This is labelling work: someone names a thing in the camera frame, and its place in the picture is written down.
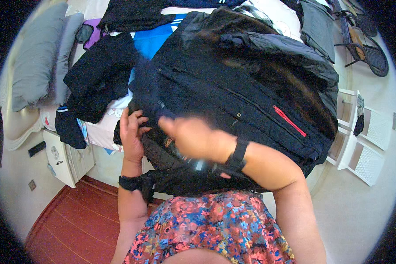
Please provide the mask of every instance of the zipper pocket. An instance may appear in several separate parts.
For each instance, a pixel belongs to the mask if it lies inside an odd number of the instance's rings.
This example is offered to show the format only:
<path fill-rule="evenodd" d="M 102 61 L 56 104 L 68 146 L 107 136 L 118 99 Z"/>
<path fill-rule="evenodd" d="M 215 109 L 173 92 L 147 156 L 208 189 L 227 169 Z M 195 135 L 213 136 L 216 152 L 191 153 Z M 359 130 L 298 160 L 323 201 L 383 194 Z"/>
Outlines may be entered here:
<path fill-rule="evenodd" d="M 287 116 L 285 113 L 283 113 L 282 110 L 280 110 L 280 108 L 278 108 L 277 106 L 273 106 L 273 108 L 275 109 L 276 113 L 278 113 L 283 119 L 286 120 L 286 122 L 288 122 L 291 126 L 293 126 L 302 136 L 306 137 L 306 133 L 304 131 L 302 131 L 302 129 L 300 129 L 296 124 L 294 124 Z"/>

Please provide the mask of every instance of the wall socket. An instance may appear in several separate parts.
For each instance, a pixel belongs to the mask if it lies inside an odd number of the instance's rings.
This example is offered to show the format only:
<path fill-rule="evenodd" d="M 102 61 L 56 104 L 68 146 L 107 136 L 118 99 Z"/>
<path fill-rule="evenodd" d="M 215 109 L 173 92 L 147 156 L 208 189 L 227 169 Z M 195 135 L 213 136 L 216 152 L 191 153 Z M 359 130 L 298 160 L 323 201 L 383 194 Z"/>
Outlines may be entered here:
<path fill-rule="evenodd" d="M 29 186 L 29 188 L 31 189 L 31 191 L 33 191 L 33 190 L 37 187 L 37 185 L 35 185 L 34 180 L 31 180 L 31 181 L 28 183 L 28 186 Z"/>

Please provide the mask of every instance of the black wristband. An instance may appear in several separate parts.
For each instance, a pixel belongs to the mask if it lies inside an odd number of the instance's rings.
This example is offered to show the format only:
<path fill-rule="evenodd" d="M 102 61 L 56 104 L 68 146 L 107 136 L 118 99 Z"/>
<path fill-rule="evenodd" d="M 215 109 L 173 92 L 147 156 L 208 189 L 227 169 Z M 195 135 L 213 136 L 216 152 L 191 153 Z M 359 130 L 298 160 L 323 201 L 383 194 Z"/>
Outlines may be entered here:
<path fill-rule="evenodd" d="M 134 190 L 142 190 L 142 181 L 140 177 L 119 177 L 119 185 L 127 190 L 127 191 L 134 191 Z"/>
<path fill-rule="evenodd" d="M 237 138 L 237 145 L 233 154 L 227 159 L 225 167 L 235 172 L 241 172 L 246 162 L 244 161 L 245 152 L 249 141 Z"/>

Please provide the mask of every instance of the floral shirt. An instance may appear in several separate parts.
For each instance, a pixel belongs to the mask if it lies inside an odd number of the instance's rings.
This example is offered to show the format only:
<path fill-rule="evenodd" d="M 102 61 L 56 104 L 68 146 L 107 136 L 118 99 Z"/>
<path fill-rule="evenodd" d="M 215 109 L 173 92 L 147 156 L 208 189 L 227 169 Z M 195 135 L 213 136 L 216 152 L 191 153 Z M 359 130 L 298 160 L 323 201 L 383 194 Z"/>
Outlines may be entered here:
<path fill-rule="evenodd" d="M 166 200 L 136 234 L 123 263 L 162 263 L 190 248 L 216 251 L 232 263 L 295 263 L 262 195 L 247 191 Z"/>

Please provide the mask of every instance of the red wooden floor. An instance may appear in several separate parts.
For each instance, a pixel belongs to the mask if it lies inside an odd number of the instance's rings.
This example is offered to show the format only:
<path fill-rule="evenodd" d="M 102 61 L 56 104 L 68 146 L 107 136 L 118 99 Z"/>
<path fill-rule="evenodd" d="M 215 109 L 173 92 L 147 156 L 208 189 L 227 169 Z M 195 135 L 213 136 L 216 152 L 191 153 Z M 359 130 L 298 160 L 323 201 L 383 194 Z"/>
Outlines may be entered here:
<path fill-rule="evenodd" d="M 119 229 L 117 188 L 84 176 L 44 209 L 25 245 L 41 264 L 110 263 Z"/>

